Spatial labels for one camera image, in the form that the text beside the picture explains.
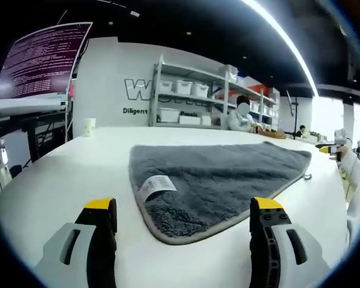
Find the person's right hand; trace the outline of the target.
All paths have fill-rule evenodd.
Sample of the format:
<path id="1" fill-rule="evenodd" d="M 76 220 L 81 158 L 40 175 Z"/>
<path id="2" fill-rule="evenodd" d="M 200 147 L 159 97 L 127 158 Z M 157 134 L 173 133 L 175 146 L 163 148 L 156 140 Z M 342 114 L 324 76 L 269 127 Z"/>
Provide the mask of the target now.
<path id="1" fill-rule="evenodd" d="M 332 156 L 330 156 L 330 159 L 335 160 L 337 162 L 341 162 L 344 156 L 347 154 L 347 152 L 348 152 L 348 147 L 339 146 L 337 147 L 336 152 Z"/>

